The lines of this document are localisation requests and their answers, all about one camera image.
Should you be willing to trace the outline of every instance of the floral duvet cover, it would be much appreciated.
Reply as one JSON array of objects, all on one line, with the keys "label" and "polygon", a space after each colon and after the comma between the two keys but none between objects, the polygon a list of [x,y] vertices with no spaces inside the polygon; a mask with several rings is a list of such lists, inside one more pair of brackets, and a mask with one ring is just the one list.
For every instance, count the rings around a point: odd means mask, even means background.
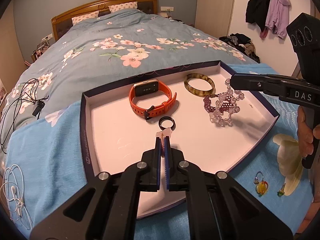
[{"label": "floral duvet cover", "polygon": [[15,105],[18,104],[15,130],[37,118],[32,115],[35,105],[25,100],[14,102],[28,80],[38,79],[39,86],[36,89],[33,84],[26,84],[24,99],[48,96],[40,114],[42,118],[80,100],[82,92],[100,85],[163,68],[213,60],[226,64],[255,63],[200,30],[136,9],[123,9],[77,23],[21,75],[8,94],[3,113],[9,110],[0,124],[3,125],[1,173],[13,130]]}]

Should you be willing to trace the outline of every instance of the floral pillowcase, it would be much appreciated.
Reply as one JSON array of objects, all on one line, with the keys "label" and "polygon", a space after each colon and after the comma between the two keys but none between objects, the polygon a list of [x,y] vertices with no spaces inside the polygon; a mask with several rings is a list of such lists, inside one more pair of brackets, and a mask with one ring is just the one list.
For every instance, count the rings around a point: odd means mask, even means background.
[{"label": "floral pillowcase", "polygon": [[121,3],[116,5],[109,5],[110,12],[116,12],[122,9],[137,9],[138,8],[138,2],[127,2],[127,3]]},{"label": "floral pillowcase", "polygon": [[73,26],[75,26],[77,23],[79,23],[79,22],[81,22],[83,20],[86,20],[86,19],[89,19],[89,18],[97,18],[98,15],[99,15],[99,11],[95,11],[95,12],[92,12],[92,13],[88,13],[88,14],[77,16],[77,17],[73,17],[72,18],[72,24],[73,24]]}]

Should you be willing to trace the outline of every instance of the black ring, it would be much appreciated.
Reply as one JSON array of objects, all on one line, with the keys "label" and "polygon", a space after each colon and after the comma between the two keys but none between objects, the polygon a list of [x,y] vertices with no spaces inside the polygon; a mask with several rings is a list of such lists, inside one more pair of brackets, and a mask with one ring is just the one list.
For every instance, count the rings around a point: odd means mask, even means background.
[{"label": "black ring", "polygon": [[161,130],[164,130],[164,129],[165,129],[165,128],[161,125],[164,120],[169,120],[169,121],[171,121],[171,122],[173,123],[173,125],[170,127],[172,131],[176,128],[176,123],[175,123],[175,121],[173,120],[173,118],[171,118],[170,116],[163,116],[163,117],[161,117],[160,120],[159,120],[159,127],[160,127]]}]

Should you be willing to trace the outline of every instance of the coat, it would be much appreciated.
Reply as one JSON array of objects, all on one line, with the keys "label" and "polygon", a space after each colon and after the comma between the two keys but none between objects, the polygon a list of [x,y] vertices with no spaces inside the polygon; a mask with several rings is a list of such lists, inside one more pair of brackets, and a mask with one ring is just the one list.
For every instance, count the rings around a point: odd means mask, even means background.
[{"label": "coat", "polygon": [[257,23],[261,31],[264,30],[270,0],[249,0],[245,14],[245,22]]},{"label": "coat", "polygon": [[266,27],[272,30],[278,37],[284,39],[289,25],[289,0],[271,0],[266,20]]}]

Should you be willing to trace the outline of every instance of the hand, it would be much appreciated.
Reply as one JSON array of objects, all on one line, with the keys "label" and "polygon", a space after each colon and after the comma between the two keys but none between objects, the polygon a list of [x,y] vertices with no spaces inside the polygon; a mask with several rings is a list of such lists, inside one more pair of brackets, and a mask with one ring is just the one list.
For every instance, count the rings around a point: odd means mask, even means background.
[{"label": "hand", "polygon": [[320,139],[320,124],[318,124],[313,131],[305,123],[306,116],[302,106],[298,107],[298,141],[299,151],[302,157],[307,157],[313,153],[313,137]]}]

